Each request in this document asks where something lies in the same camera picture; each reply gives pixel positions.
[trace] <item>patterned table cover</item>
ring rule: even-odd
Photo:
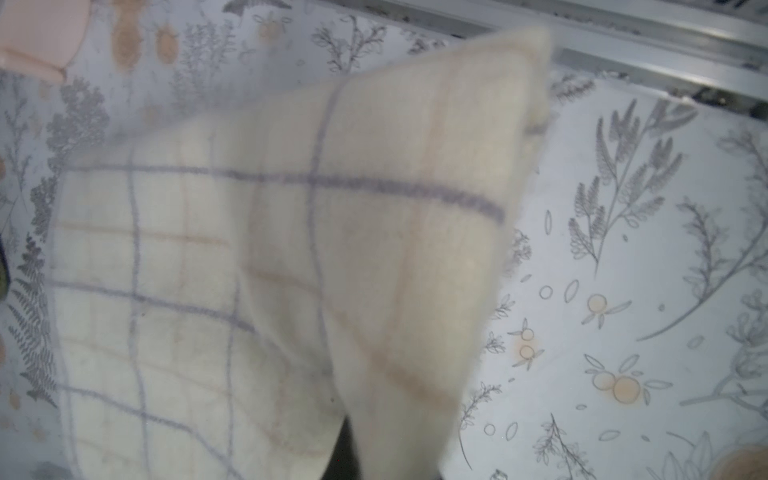
[[[447,44],[304,0],[100,0],[66,85],[0,74],[0,478],[71,477],[42,282],[72,149]],[[442,474],[704,480],[768,443],[765,124],[610,78],[551,80],[547,146]]]

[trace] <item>orange fruit illustration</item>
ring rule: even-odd
[[[523,329],[522,333],[520,334],[520,338],[522,338],[526,342],[530,342],[531,340],[533,340],[533,336],[534,336],[534,333],[533,333],[533,330],[531,329]]]
[[[641,391],[640,383],[628,376],[620,376],[614,384],[614,397],[627,405],[634,403]]]
[[[598,390],[610,390],[616,384],[616,375],[610,372],[600,372],[592,377],[592,385]]]
[[[587,308],[595,314],[603,313],[608,308],[608,300],[600,293],[596,293],[587,300]]]
[[[523,347],[520,348],[520,357],[522,357],[522,358],[524,358],[526,360],[532,359],[534,354],[535,354],[535,352],[528,345],[523,345]]]

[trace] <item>leaf illustration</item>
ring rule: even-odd
[[[661,469],[661,474],[664,480],[686,480],[683,468],[680,466],[680,462],[672,454],[667,453],[667,457],[664,459],[664,467]]]
[[[621,136],[624,136],[627,133],[630,122],[632,122],[632,114],[634,113],[635,105],[637,105],[636,98],[632,99],[632,102],[630,102],[627,110],[624,112],[624,116],[621,118]]]
[[[598,211],[594,215],[592,220],[592,236],[594,238],[602,238],[605,236],[605,207],[600,205]]]
[[[652,127],[648,131],[648,134],[651,136],[651,138],[664,135],[666,133],[671,132],[672,130],[676,130],[688,124],[690,121],[696,118],[696,115],[697,115],[696,112],[693,112],[683,117],[673,118],[671,120],[666,120],[666,121],[659,121],[654,127]]]
[[[685,478],[701,478],[703,475],[703,472],[691,460],[685,461],[683,471]]]
[[[584,194],[584,189],[584,184],[579,184],[578,187],[576,187],[576,198],[574,199],[574,211],[576,212],[576,217],[583,217],[587,214],[587,196]]]
[[[589,193],[587,193],[586,211],[587,214],[593,215],[598,208],[598,194],[600,193],[600,178],[595,177],[592,180],[592,185],[589,186]]]
[[[648,116],[648,124],[653,126],[663,120],[667,114],[667,107],[669,104],[670,102],[668,100],[664,100],[663,98],[657,100],[656,104],[654,105],[654,109]]]
[[[623,132],[621,130],[621,120],[619,120],[619,112],[614,110],[614,113],[611,114],[611,128],[608,129],[608,140],[616,141],[619,139],[622,133]]]
[[[585,255],[594,256],[592,250],[592,242],[587,237],[575,218],[571,218],[568,221],[568,231],[571,233],[571,253],[573,253],[576,260],[584,257]]]
[[[616,179],[616,166],[613,159],[611,159],[611,154],[608,153],[608,146],[605,144],[605,138],[603,137],[602,117],[600,117],[600,120],[598,120],[596,143],[598,171],[600,172],[600,178],[603,180],[603,185],[608,185],[611,182],[611,179]]]
[[[666,167],[667,163],[669,163],[670,155],[672,154],[672,145],[672,137],[669,137],[666,142],[662,142],[661,139],[659,139],[650,153],[650,160],[648,163],[656,170]]]
[[[663,480],[659,475],[656,475],[656,472],[654,472],[650,467],[645,467],[645,470],[654,478],[654,480]]]
[[[633,205],[629,208],[629,212],[625,214],[625,218],[634,217],[637,220],[644,222],[648,217],[658,212],[662,205],[664,205],[664,197],[656,197],[653,200],[648,200],[642,204]]]
[[[621,366],[619,367],[619,373],[624,373],[631,369],[639,359],[640,356],[638,354],[628,356],[627,359],[621,363]]]
[[[664,382],[662,380],[648,380],[643,385],[649,389],[656,389],[656,390],[668,389],[672,386],[671,383]]]
[[[672,176],[676,174],[677,170],[680,168],[680,164],[682,163],[683,154],[677,154],[677,156],[675,156],[674,160],[672,161],[672,165],[670,165],[665,171],[653,175],[653,177],[648,181],[647,189],[650,190],[652,194],[655,194],[664,188],[664,186],[669,183]]]
[[[647,164],[642,164],[632,175],[629,180],[621,188],[621,194],[618,201],[622,204],[633,204],[640,195],[643,194],[645,187],[645,173],[648,169]]]
[[[589,362],[590,365],[592,365],[596,369],[605,370],[605,367],[602,363],[593,356],[589,356],[586,353],[584,354],[584,358]]]
[[[694,452],[690,454],[690,459],[699,470],[705,471],[710,467],[713,460],[713,453],[710,434],[708,432],[701,434],[699,441],[696,442],[696,447],[694,447]]]
[[[624,132],[624,135],[621,135],[621,139],[619,139],[619,145],[616,150],[617,164],[627,160],[630,154],[634,153],[634,150],[637,147],[637,142],[640,140],[638,137],[639,133],[640,118],[635,118],[632,122],[632,127]]]

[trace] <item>grid line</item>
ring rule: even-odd
[[[131,167],[134,163],[135,149],[131,148],[131,152],[128,155],[127,164]],[[136,201],[136,190],[134,186],[134,172],[129,168],[127,171],[127,185],[128,196],[131,202],[131,219],[134,229],[134,267],[131,273],[131,322],[128,327],[128,353],[131,355],[131,366],[134,369],[136,375],[136,383],[139,390],[139,403],[141,404],[141,414],[144,415],[147,411],[147,393],[144,391],[144,379],[141,377],[141,371],[137,362],[137,347],[136,336],[138,331],[138,310],[136,305],[136,293],[139,286],[139,265],[141,264],[141,232],[139,231],[139,207]],[[147,480],[152,477],[150,465],[149,465],[149,432],[147,431],[147,423],[141,423],[141,437],[142,445],[144,448],[144,467],[147,470]]]
[[[232,317],[237,318],[240,308],[240,282],[235,286],[235,305]],[[227,364],[224,367],[227,375],[227,413],[230,416],[230,424],[227,426],[227,461],[232,462],[234,455],[234,430],[235,430],[235,408],[233,405],[232,392],[232,348],[235,341],[235,325],[230,324],[230,334],[227,337]],[[227,471],[227,477],[224,480],[230,480],[230,473]]]
[[[339,102],[339,96],[345,85],[349,82],[351,77],[342,78],[339,83],[333,88],[331,95],[326,104],[325,111],[323,112],[323,118],[320,121],[320,126],[317,129],[317,137],[315,139],[315,145],[312,152],[312,159],[310,161],[310,176],[309,178],[317,178],[317,174],[320,169],[320,160],[323,157],[323,146],[325,145],[326,135],[328,133],[328,125],[330,124],[333,112],[336,110],[336,104]],[[306,232],[310,241],[310,256],[312,257],[312,266],[315,269],[315,278],[317,279],[317,289],[319,291],[319,300],[317,304],[317,322],[320,328],[320,335],[324,346],[328,346],[328,335],[326,332],[326,322],[323,318],[323,269],[320,267],[320,257],[317,253],[317,231],[315,225],[315,196],[317,186],[314,183],[309,183],[306,192]],[[331,372],[333,372],[333,363],[331,363]]]
[[[203,448],[206,449],[208,453],[210,453],[234,478],[236,478],[237,480],[245,480],[245,478],[227,461],[227,458],[224,457],[224,455],[222,455],[214,447],[212,447],[206,441],[206,439],[204,439],[203,436],[197,432],[197,430],[192,429],[188,425],[176,422],[174,420],[169,420],[157,415],[152,415],[150,413],[147,413],[144,410],[135,409],[133,407],[125,405],[124,403],[120,403],[116,400],[113,400],[102,393],[94,392],[93,390],[79,389],[69,385],[60,385],[59,388],[66,392],[75,393],[77,395],[84,396],[90,399],[99,400],[105,405],[115,407],[116,409],[122,411],[123,413],[136,416],[142,420],[142,425],[146,425],[148,422],[153,422],[159,425],[164,425],[171,429],[186,432],[188,435],[191,435],[192,438],[196,439],[203,446]]]
[[[90,225],[87,223],[77,223],[77,222],[57,222],[53,224],[54,228],[62,229],[62,230],[76,230],[79,232],[85,232],[85,233],[107,233],[107,234],[114,234],[114,235],[122,235],[126,237],[133,237],[133,231],[129,229],[124,228],[118,228],[118,227],[99,227],[96,225]],[[228,247],[230,244],[226,240],[215,238],[215,237],[205,237],[201,235],[188,235],[188,234],[178,234],[178,233],[167,233],[167,232],[157,232],[154,230],[145,230],[142,229],[141,235],[143,237],[150,237],[157,240],[169,240],[169,241],[175,241],[175,242],[184,242],[184,243],[199,243],[202,245],[221,245],[222,247]]]
[[[450,187],[444,184],[410,182],[379,177],[346,175],[312,175],[296,172],[274,174],[246,173],[225,168],[207,167],[172,167],[172,166],[129,166],[129,165],[94,165],[90,167],[68,167],[67,171],[133,171],[146,174],[192,174],[227,178],[255,184],[300,185],[330,190],[359,191],[368,194],[382,194],[394,197],[414,198],[418,200],[436,200],[442,204],[459,207],[493,220],[498,225],[504,223],[506,212],[496,202],[481,194]]]
[[[70,344],[73,344],[73,345],[83,346],[83,347],[92,349],[95,352],[103,353],[105,355],[108,355],[108,356],[113,357],[115,359],[119,359],[119,360],[124,361],[124,362],[130,362],[131,361],[131,359],[129,357],[126,357],[125,355],[121,355],[119,352],[115,352],[114,350],[109,349],[109,348],[107,348],[105,346],[95,345],[95,344],[86,342],[84,340],[73,339],[73,338],[66,337],[66,336],[61,336],[60,339],[61,339],[61,341],[65,342],[65,343],[70,343]],[[219,396],[221,398],[224,398],[224,399],[227,398],[227,392],[226,391],[224,391],[222,389],[219,389],[216,386],[209,385],[209,384],[207,384],[205,382],[201,382],[200,380],[194,379],[194,378],[192,378],[190,376],[186,376],[183,373],[180,373],[180,372],[178,372],[176,370],[170,369],[170,368],[162,366],[162,365],[158,365],[156,363],[148,362],[146,360],[140,361],[140,364],[142,366],[144,366],[144,367],[149,368],[149,369],[157,370],[158,372],[167,373],[168,375],[173,376],[175,379],[178,379],[181,382],[193,383],[194,385],[197,385],[197,386],[201,387],[202,389],[204,389],[204,390],[206,390],[206,391],[208,391],[210,393],[213,393],[213,394],[215,394],[215,395],[217,395],[217,396]],[[243,404],[243,401],[239,400],[234,395],[232,395],[231,398],[232,398],[232,402],[233,402],[233,408],[234,408],[235,405],[237,405],[242,410],[241,413],[243,415],[245,415],[245,417],[250,421],[250,423],[251,423],[251,425],[253,427],[255,427],[260,432],[262,432],[264,437],[267,440],[269,440],[272,443],[275,443],[276,445],[280,445],[283,450],[286,450],[287,452],[291,452],[291,453],[294,453],[294,454],[297,454],[297,455],[303,455],[303,456],[306,456],[306,457],[314,457],[314,456],[318,456],[318,455],[322,455],[323,454],[320,450],[297,450],[297,449],[290,448],[283,441],[282,438],[280,438],[278,435],[276,435],[273,432],[271,432],[269,428],[267,428],[265,425],[263,425],[262,423],[257,421],[254,417],[252,417],[252,415],[248,413],[248,408],[247,408],[247,406],[245,404]]]

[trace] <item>white wool felt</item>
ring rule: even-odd
[[[48,276],[77,478],[437,465],[548,118],[546,31],[491,35],[73,159]]]

